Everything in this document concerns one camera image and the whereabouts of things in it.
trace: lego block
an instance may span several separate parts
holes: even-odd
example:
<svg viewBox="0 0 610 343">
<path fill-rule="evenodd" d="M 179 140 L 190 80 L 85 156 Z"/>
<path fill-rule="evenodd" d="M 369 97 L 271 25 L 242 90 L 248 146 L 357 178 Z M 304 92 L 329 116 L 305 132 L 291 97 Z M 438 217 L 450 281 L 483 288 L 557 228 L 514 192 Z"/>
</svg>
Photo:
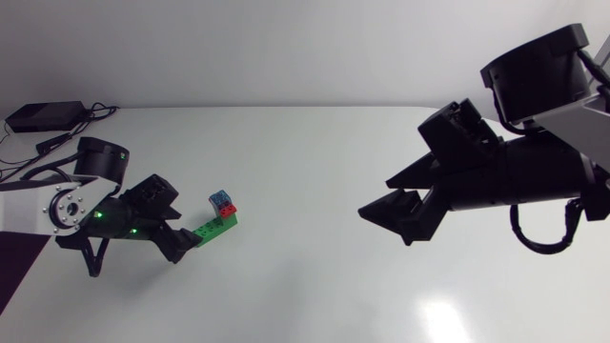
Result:
<svg viewBox="0 0 610 343">
<path fill-rule="evenodd" d="M 197 248 L 218 237 L 226 230 L 235 226 L 235 224 L 237 224 L 237 216 L 235 216 L 235 214 L 232 214 L 226 218 L 218 216 L 213 220 L 207 222 L 206 225 L 193 231 L 194 234 L 203 238 L 201 243 L 197 245 Z"/>
<path fill-rule="evenodd" d="M 233 201 L 231 201 L 231 197 L 226 192 L 224 192 L 224 190 L 218 191 L 210 195 L 210 202 L 212 203 L 212 205 L 216 205 L 219 210 L 221 205 L 227 201 L 229 203 L 233 203 Z"/>
<path fill-rule="evenodd" d="M 220 216 L 223 218 L 227 218 L 235 212 L 237 212 L 237 208 L 233 204 L 229 204 L 228 206 L 225 206 L 220 210 Z"/>
</svg>

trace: white table surface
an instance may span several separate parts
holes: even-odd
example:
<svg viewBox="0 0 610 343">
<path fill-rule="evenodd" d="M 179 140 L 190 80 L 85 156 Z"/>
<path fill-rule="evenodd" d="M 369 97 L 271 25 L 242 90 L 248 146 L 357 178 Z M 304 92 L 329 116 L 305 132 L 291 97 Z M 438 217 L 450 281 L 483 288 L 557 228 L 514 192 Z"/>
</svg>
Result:
<svg viewBox="0 0 610 343">
<path fill-rule="evenodd" d="M 428 151 L 417 125 L 433 111 L 122 110 L 92 125 L 85 135 L 132 153 L 124 190 L 155 172 L 180 192 L 175 229 L 211 219 L 221 189 L 239 224 L 177 265 L 152 242 L 112 241 L 98 278 L 51 240 L 0 316 L 0 341 L 607 341 L 605 223 L 583 219 L 570 249 L 543 256 L 514 237 L 508 208 L 450 212 L 409 248 L 357 215 Z M 29 157 L 55 134 L 12 136 L 0 156 Z M 521 212 L 532 238 L 563 236 L 563 202 Z"/>
</svg>

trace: power adapter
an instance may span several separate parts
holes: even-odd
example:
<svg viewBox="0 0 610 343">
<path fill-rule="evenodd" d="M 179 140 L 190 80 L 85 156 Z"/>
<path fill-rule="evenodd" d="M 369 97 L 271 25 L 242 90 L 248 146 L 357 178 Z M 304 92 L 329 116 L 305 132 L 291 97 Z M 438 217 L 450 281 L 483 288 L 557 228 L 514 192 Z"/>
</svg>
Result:
<svg viewBox="0 0 610 343">
<path fill-rule="evenodd" d="M 80 101 L 28 104 L 6 122 L 14 132 L 70 131 L 87 113 Z"/>
</svg>

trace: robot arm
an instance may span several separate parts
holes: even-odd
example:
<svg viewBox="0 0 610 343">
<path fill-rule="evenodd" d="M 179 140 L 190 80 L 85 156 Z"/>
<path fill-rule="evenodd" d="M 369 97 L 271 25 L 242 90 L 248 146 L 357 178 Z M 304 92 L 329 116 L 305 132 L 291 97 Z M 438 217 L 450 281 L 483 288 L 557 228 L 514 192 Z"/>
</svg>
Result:
<svg viewBox="0 0 610 343">
<path fill-rule="evenodd" d="M 74 175 L 57 169 L 73 161 Z M 83 253 L 93 277 L 101 271 L 111 239 L 151 240 L 177 263 L 201 237 L 167 224 L 180 217 L 171 207 L 178 192 L 155 174 L 112 197 L 120 190 L 128 161 L 129 152 L 122 147 L 81 138 L 75 155 L 28 171 L 20 181 L 0 184 L 0 232 L 54 236 L 61 248 Z M 31 180 L 43 171 L 57 175 Z M 102 238 L 97 254 L 89 237 Z"/>
<path fill-rule="evenodd" d="M 582 211 L 588 220 L 610 213 L 610 78 L 581 50 L 587 44 L 582 26 L 571 25 L 490 63 L 481 75 L 500 123 L 522 137 L 504 141 L 469 100 L 451 103 L 418 128 L 431 152 L 390 178 L 396 191 L 360 216 L 411 245 L 430 240 L 448 211 L 510 205 L 513 231 L 526 247 L 566 249 Z M 601 82 L 600 94 L 590 94 L 580 59 Z M 429 191 L 422 200 L 403 189 Z M 566 206 L 566 235 L 556 244 L 528 240 L 518 204 L 561 198 L 575 198 Z"/>
</svg>

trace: green lego brick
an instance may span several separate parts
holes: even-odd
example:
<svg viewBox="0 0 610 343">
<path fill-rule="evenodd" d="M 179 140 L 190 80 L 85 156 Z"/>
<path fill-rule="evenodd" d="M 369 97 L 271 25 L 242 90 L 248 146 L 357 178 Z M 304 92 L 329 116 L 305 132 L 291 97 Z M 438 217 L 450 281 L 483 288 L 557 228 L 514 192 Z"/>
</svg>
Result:
<svg viewBox="0 0 610 343">
<path fill-rule="evenodd" d="M 237 216 L 235 216 L 235 214 L 226 218 L 218 216 L 210 220 L 206 225 L 193 231 L 194 234 L 203 238 L 201 243 L 197 245 L 197 248 L 218 237 L 221 233 L 235 226 L 235 224 L 237 224 Z"/>
</svg>

